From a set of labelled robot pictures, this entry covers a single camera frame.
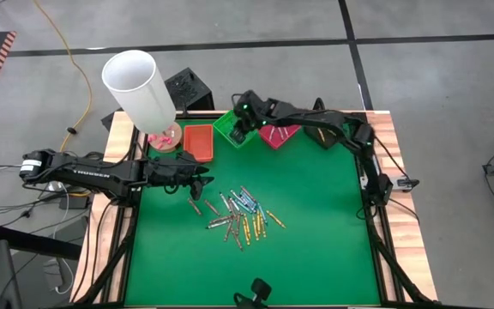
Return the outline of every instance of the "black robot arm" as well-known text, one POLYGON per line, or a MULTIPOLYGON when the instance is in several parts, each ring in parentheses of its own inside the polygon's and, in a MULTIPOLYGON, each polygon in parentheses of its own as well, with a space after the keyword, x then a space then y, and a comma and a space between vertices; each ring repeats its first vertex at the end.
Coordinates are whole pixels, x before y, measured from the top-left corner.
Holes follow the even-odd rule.
POLYGON ((266 124, 277 127, 299 124, 333 132, 338 142, 359 158, 368 179, 365 192, 369 201, 376 206, 384 206, 388 202, 392 183, 386 174, 379 174, 375 167, 375 131, 361 119, 334 110, 301 109, 274 99, 262 101, 252 90, 241 95, 234 107, 234 114, 238 116, 238 121, 230 137, 238 143, 243 142, 245 134, 266 124), (352 134, 346 133, 346 126, 352 134))
POLYGON ((23 155, 20 176, 27 185, 60 181, 90 191, 102 192, 115 204, 130 205, 132 189, 143 186, 163 186, 174 193, 179 186, 189 186, 197 200, 203 186, 213 177, 202 177, 208 172, 193 155, 184 152, 175 158, 158 157, 141 160, 122 160, 116 163, 81 158, 51 149, 36 150, 23 155))

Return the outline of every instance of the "white cylinder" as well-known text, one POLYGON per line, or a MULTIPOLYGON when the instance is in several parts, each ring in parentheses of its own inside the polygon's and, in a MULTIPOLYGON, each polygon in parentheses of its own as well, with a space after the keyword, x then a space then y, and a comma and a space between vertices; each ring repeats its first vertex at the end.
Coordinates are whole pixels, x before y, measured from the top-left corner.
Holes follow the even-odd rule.
POLYGON ((175 121, 176 109, 154 58, 144 51, 124 51, 102 69, 108 87, 136 128, 159 134, 175 121))

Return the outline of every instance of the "red container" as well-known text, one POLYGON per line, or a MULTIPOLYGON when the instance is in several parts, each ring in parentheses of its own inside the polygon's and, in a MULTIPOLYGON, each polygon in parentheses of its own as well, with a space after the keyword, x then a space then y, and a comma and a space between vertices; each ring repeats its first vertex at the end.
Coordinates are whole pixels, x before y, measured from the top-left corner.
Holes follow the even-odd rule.
POLYGON ((291 138, 300 129, 300 125, 291 125, 288 127, 273 127, 272 125, 265 125, 259 131, 258 134, 270 147, 278 149, 283 145, 289 138, 291 138), (274 128, 274 133, 272 134, 272 139, 270 139, 270 133, 272 133, 272 128, 274 128), (283 139, 281 139, 281 134, 278 129, 281 129, 283 134, 283 139))
POLYGON ((184 127, 184 150, 193 154, 199 162, 213 160, 213 125, 186 125, 184 127))

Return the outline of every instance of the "green mat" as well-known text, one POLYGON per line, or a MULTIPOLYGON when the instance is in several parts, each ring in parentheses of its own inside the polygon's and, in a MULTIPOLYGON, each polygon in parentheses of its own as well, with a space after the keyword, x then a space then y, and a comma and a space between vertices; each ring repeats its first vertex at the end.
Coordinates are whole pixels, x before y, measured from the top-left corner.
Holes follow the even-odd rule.
MULTIPOLYGON (((212 120, 181 121, 181 125, 212 120)), ((156 155, 153 150, 150 156, 156 155)), ((340 145, 323 150, 299 131, 279 150, 259 136, 241 149, 214 135, 215 181, 196 202, 189 188, 167 195, 144 189, 126 291, 127 306, 230 306, 239 292, 252 296, 257 277, 273 288, 268 305, 376 305, 380 303, 352 155, 340 145), (207 230, 226 208, 219 191, 245 186, 286 229, 268 218, 266 239, 223 242, 226 226, 207 230)))

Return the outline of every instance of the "wooden table edge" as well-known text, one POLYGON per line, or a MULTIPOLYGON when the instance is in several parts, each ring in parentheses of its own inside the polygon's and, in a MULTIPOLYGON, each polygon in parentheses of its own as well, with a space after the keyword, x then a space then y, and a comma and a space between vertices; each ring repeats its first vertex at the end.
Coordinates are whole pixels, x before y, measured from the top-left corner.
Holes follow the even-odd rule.
MULTIPOLYGON (((199 114, 222 114, 228 111, 191 111, 188 112, 190 115, 199 114)), ((368 122, 375 129, 376 135, 383 141, 384 145, 393 155, 397 163, 404 168, 403 159, 401 158, 401 152, 399 144, 397 141, 397 136, 395 134, 395 128, 390 111, 351 111, 345 110, 343 112, 363 112, 367 116, 368 122)), ((111 125, 110 134, 108 135, 108 142, 105 149, 105 161, 118 161, 123 155, 129 150, 131 138, 133 135, 134 125, 130 121, 129 117, 125 112, 115 112, 114 119, 111 125)), ((140 134, 138 141, 142 144, 144 135, 140 134)), ((400 170, 394 165, 393 161, 389 159, 388 155, 383 151, 383 149, 376 144, 375 150, 377 153, 377 160, 384 173, 389 176, 401 176, 400 170)), ((394 200, 403 203, 411 210, 415 211, 413 198, 410 193, 399 193, 394 192, 391 196, 394 200)), ((78 288, 79 282, 81 281, 83 270, 86 266, 86 256, 87 256, 87 237, 90 237, 89 250, 89 261, 87 265, 87 274, 85 275, 85 282, 82 284, 81 289, 78 293, 76 300, 81 298, 85 292, 87 292, 90 287, 91 273, 93 271, 93 244, 95 241, 96 225, 98 224, 99 215, 103 211, 103 208, 107 204, 107 198, 102 194, 97 194, 93 200, 92 215, 90 222, 93 228, 89 230, 89 234, 86 234, 84 240, 84 246, 81 250, 81 257, 77 266, 77 271, 75 274, 74 286, 72 288, 72 295, 78 288)), ((394 249, 396 258, 401 267, 406 271, 409 277, 412 279, 423 294, 429 298, 435 300, 436 290, 432 280, 430 266, 426 257, 425 247, 422 240, 422 235, 420 232, 419 225, 417 221, 410 216, 405 210, 394 207, 394 203, 390 202, 387 206, 387 216, 389 220, 390 231, 392 234, 392 241, 394 242, 394 249)), ((114 227, 117 223, 116 219, 117 208, 108 209, 108 213, 105 215, 103 225, 100 231, 99 238, 99 255, 96 261, 95 277, 98 276, 100 271, 108 262, 108 256, 110 252, 111 239, 114 234, 114 227)), ((123 219, 123 228, 120 235, 120 241, 123 239, 124 233, 129 225, 130 209, 123 219)), ((378 232, 382 235, 382 230, 379 228, 378 232)), ((387 295, 390 300, 395 300, 394 285, 392 283, 392 277, 390 270, 386 264, 381 259, 381 264, 383 266, 384 283, 387 290, 387 295)), ((109 301, 116 301, 119 293, 119 287, 122 280, 122 270, 123 270, 123 259, 120 261, 113 273, 113 278, 111 280, 111 289, 109 301)))

